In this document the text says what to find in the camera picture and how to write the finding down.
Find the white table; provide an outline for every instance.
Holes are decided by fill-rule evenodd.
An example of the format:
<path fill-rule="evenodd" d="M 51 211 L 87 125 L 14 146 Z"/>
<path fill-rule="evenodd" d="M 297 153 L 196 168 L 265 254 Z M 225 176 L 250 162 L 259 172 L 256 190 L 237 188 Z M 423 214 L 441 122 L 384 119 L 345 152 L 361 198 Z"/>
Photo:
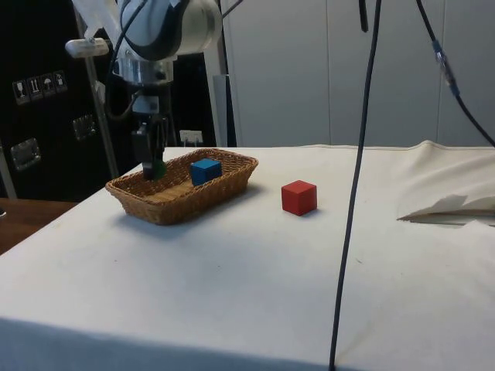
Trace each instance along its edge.
<path fill-rule="evenodd" d="M 248 192 L 198 220 L 154 226 L 102 190 L 0 257 L 0 370 L 326 370 L 355 149 L 236 151 L 260 160 Z M 495 229 L 396 220 L 456 164 L 495 184 L 493 151 L 366 150 L 339 369 L 494 369 Z M 281 208 L 296 179 L 319 187 L 306 217 Z"/>

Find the black cabinet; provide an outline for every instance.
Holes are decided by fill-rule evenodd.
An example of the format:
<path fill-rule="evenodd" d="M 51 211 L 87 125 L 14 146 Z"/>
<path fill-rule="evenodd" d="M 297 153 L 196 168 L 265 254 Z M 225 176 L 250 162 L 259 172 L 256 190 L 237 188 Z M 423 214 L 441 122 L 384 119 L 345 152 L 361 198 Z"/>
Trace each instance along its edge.
<path fill-rule="evenodd" d="M 10 99 L 0 140 L 17 196 L 81 201 L 110 172 L 86 66 L 64 47 L 79 38 L 72 2 L 7 3 L 12 37 L 2 85 Z"/>

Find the folded white fabric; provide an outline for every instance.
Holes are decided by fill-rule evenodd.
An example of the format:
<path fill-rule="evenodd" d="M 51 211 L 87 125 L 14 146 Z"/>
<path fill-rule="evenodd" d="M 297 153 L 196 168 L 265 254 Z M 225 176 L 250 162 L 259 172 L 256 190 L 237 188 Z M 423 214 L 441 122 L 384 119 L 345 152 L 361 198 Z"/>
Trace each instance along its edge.
<path fill-rule="evenodd" d="M 403 182 L 398 219 L 434 213 L 463 214 L 464 220 L 466 215 L 495 215 L 492 148 L 447 148 L 426 141 L 410 151 L 397 171 Z"/>

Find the green object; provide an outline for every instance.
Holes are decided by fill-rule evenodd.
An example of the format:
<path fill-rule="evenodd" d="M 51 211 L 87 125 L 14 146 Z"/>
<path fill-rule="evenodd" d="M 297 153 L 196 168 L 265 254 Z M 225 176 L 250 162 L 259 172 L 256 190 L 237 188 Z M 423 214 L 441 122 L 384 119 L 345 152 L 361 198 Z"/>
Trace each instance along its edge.
<path fill-rule="evenodd" d="M 167 165 L 161 160 L 155 161 L 153 168 L 155 168 L 155 177 L 153 180 L 160 180 L 167 173 Z"/>

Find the black cable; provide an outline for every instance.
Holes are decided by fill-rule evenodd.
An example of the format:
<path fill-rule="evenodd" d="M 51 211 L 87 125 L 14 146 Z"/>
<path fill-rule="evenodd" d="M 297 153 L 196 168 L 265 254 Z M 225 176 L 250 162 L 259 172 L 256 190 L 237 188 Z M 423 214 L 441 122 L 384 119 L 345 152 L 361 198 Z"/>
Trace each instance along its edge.
<path fill-rule="evenodd" d="M 432 25 L 430 24 L 428 16 L 426 15 L 425 7 L 423 6 L 421 0 L 416 0 L 416 3 L 418 4 L 419 12 L 421 13 L 421 17 L 423 18 L 423 22 L 425 23 L 426 30 L 430 35 L 430 39 L 432 40 L 432 42 L 434 42 L 436 40 L 435 33 L 433 32 Z"/>
<path fill-rule="evenodd" d="M 342 305 L 343 281 L 346 276 L 347 255 L 349 253 L 350 237 L 353 229 L 354 207 L 356 205 L 357 187 L 359 184 L 361 164 L 363 161 L 364 139 L 366 138 L 366 126 L 368 119 L 368 104 L 370 101 L 371 77 L 373 76 L 374 58 L 377 52 L 377 44 L 378 44 L 378 30 L 380 29 L 380 13 L 381 13 L 381 0 L 377 0 L 375 13 L 374 13 L 373 39 L 371 41 L 370 59 L 368 61 L 366 83 L 364 84 L 363 113 L 361 118 L 359 146 L 357 148 L 356 168 L 354 170 L 353 186 L 350 193 L 349 213 L 347 215 L 346 237 L 343 243 L 342 262 L 340 264 L 339 283 L 337 285 L 335 315 L 333 318 L 332 345 L 330 348 L 329 371 L 335 371 L 336 369 L 335 356 L 336 356 L 336 348 L 337 348 L 337 339 L 339 336 L 340 307 Z"/>
<path fill-rule="evenodd" d="M 124 13 L 125 7 L 129 4 L 129 2 L 130 2 L 130 0 L 127 0 L 126 3 L 124 3 L 122 8 L 121 8 L 121 20 L 122 20 L 122 15 Z M 132 23 L 134 22 L 134 20 L 136 19 L 136 17 L 140 13 L 140 11 L 145 7 L 147 2 L 148 2 L 148 0 L 142 0 L 141 4 L 139 4 L 139 6 L 136 8 L 136 10 L 134 10 L 134 12 L 132 13 L 131 18 L 129 18 L 129 20 L 127 21 L 125 26 L 122 28 L 122 32 L 121 32 L 120 36 L 118 37 L 117 42 L 115 43 L 114 52 L 111 56 L 110 66 L 108 67 L 107 79 L 105 82 L 105 112 L 106 112 L 107 116 L 113 121 L 123 121 L 131 113 L 132 106 L 136 102 L 136 99 L 138 99 L 139 94 L 135 94 L 132 97 L 132 100 L 129 103 L 128 107 L 125 109 L 125 111 L 122 114 L 114 114 L 111 111 L 111 107 L 110 107 L 111 77 L 113 76 L 115 63 L 117 62 L 118 51 L 120 50 L 121 45 L 124 42 L 124 38 L 125 38 L 125 35 L 127 34 L 127 31 L 131 28 Z"/>
<path fill-rule="evenodd" d="M 426 15 L 425 8 L 423 7 L 422 0 L 416 0 L 416 3 L 418 4 L 419 12 L 421 13 L 421 17 L 423 18 L 423 22 L 425 23 L 426 29 L 428 30 L 430 39 L 432 40 L 433 49 L 435 50 L 437 60 L 441 64 L 442 72 L 445 76 L 445 79 L 447 80 L 447 83 L 450 86 L 450 90 L 452 91 L 452 94 L 456 98 L 457 103 L 463 110 L 464 114 L 471 121 L 471 124 L 473 124 L 473 126 L 478 130 L 478 132 L 495 148 L 495 140 L 492 137 L 490 137 L 490 135 L 485 131 L 485 129 L 483 129 L 482 126 L 478 123 L 478 121 L 476 121 L 474 116 L 471 114 L 471 112 L 469 112 L 469 109 L 464 104 L 463 99 L 461 98 L 459 88 L 457 87 L 456 78 L 454 77 L 454 73 L 449 65 L 449 61 L 447 60 L 447 56 L 445 55 L 442 46 L 440 45 L 440 42 L 436 39 L 435 33 L 433 32 L 432 29 L 432 25 L 430 24 L 428 16 Z"/>
<path fill-rule="evenodd" d="M 361 30 L 363 32 L 368 32 L 368 11 L 366 10 L 366 0 L 359 0 L 359 15 Z"/>
<path fill-rule="evenodd" d="M 481 133 L 481 135 L 495 148 L 495 141 L 490 135 L 481 127 L 481 125 L 476 121 L 473 115 L 471 115 L 471 112 L 467 109 L 466 105 L 464 104 L 463 99 L 457 95 L 456 96 L 457 103 L 459 103 L 459 106 L 463 110 L 464 114 L 469 118 L 471 123 L 474 125 L 474 127 Z"/>
<path fill-rule="evenodd" d="M 229 14 L 231 14 L 235 9 L 236 7 L 238 7 L 240 4 L 243 3 L 244 0 L 237 0 L 237 2 L 235 4 L 233 4 L 223 15 L 222 15 L 222 19 L 225 19 L 226 17 L 228 17 Z"/>

